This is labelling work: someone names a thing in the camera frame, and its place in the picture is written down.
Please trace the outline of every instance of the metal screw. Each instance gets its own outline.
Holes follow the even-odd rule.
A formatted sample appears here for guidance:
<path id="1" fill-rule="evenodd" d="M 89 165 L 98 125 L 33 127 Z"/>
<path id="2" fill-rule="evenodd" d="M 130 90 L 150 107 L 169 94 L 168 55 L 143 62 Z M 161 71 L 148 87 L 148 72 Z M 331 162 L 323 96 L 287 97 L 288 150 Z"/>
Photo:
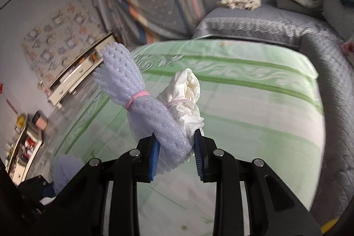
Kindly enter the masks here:
<path id="1" fill-rule="evenodd" d="M 139 149 L 132 149 L 129 154 L 131 156 L 139 156 L 140 155 L 140 150 Z"/>
<path id="2" fill-rule="evenodd" d="M 262 167 L 264 165 L 264 161 L 262 159 L 259 159 L 259 158 L 255 159 L 253 161 L 253 163 L 255 164 L 255 166 L 258 166 L 258 167 Z"/>
<path id="3" fill-rule="evenodd" d="M 214 155 L 215 156 L 223 156 L 224 155 L 224 151 L 221 149 L 215 149 L 214 150 Z"/>
<path id="4" fill-rule="evenodd" d="M 97 165 L 99 165 L 99 163 L 100 163 L 100 160 L 98 158 L 92 158 L 89 161 L 90 166 L 97 166 Z"/>

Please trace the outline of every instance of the shelf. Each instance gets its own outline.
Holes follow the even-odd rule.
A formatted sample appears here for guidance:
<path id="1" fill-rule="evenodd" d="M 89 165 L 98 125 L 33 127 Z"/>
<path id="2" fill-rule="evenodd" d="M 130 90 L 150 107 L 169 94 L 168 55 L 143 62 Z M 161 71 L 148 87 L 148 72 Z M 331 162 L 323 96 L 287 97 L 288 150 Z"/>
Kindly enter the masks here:
<path id="1" fill-rule="evenodd" d="M 16 156 L 17 156 L 17 153 L 18 153 L 18 144 L 20 143 L 20 140 L 21 140 L 21 138 L 22 138 L 24 132 L 25 132 L 26 129 L 27 129 L 27 124 L 28 124 L 28 115 L 26 115 L 26 119 L 25 119 L 25 121 L 23 122 L 22 127 L 21 127 L 21 132 L 20 132 L 20 134 L 19 134 L 19 136 L 18 136 L 18 138 L 17 138 L 15 144 L 13 144 L 13 150 L 12 150 L 12 153 L 11 153 L 11 156 L 10 156 L 10 160 L 8 161 L 8 165 L 7 165 L 7 167 L 6 167 L 6 172 L 7 172 L 7 173 L 8 173 L 8 171 L 9 171 L 9 169 L 10 169 L 10 167 L 11 167 L 11 164 L 12 164 L 12 162 L 13 162 L 13 160 L 14 160 L 15 154 L 16 154 Z"/>
<path id="2" fill-rule="evenodd" d="M 32 121 L 28 121 L 26 133 L 33 140 L 39 139 L 42 134 L 38 131 L 38 127 L 36 127 Z"/>

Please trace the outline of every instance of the pink rubber band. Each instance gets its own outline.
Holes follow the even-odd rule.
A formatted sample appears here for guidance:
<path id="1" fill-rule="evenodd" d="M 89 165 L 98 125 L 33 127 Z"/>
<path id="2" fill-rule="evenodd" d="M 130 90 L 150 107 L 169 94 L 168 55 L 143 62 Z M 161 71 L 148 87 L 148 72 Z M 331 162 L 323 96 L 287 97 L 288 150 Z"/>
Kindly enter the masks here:
<path id="1" fill-rule="evenodd" d="M 125 107 L 126 110 L 129 110 L 133 104 L 133 100 L 140 97 L 140 96 L 145 96 L 145 95 L 150 95 L 147 91 L 140 91 L 138 92 L 137 94 L 133 95 L 129 101 L 128 101 L 128 104 L 127 106 Z"/>
<path id="2" fill-rule="evenodd" d="M 175 100 L 172 100 L 171 102 L 169 102 L 166 107 L 167 109 L 169 109 L 172 105 L 174 104 L 178 104 L 178 103 L 185 103 L 189 101 L 187 98 L 181 98 L 181 99 L 175 99 Z"/>

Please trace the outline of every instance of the foam net sleeve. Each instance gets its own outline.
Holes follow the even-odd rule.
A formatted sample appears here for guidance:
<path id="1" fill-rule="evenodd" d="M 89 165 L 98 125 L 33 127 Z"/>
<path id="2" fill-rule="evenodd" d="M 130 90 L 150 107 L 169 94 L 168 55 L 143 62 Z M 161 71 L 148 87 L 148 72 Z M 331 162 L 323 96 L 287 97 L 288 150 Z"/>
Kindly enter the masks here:
<path id="1" fill-rule="evenodd" d="M 93 73 L 95 81 L 114 103 L 126 107 L 135 94 L 145 90 L 139 68 L 129 51 L 120 43 L 106 45 L 106 50 L 101 50 L 101 53 L 104 65 Z M 134 99 L 127 117 L 131 133 L 137 141 L 154 133 L 160 142 L 158 172 L 174 169 L 184 162 L 192 146 L 159 100 L 150 95 Z"/>

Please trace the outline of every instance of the gray quilted blanket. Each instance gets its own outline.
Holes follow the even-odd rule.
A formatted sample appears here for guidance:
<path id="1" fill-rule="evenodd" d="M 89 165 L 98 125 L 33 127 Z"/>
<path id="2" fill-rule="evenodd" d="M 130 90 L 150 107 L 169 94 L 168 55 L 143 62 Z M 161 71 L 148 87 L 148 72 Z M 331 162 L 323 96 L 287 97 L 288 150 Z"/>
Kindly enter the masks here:
<path id="1" fill-rule="evenodd" d="M 319 73 L 326 146 L 311 213 L 320 225 L 339 217 L 354 193 L 354 70 L 341 51 L 341 38 L 326 22 L 267 5 L 254 11 L 217 8 L 193 37 L 206 35 L 285 46 L 313 63 Z"/>

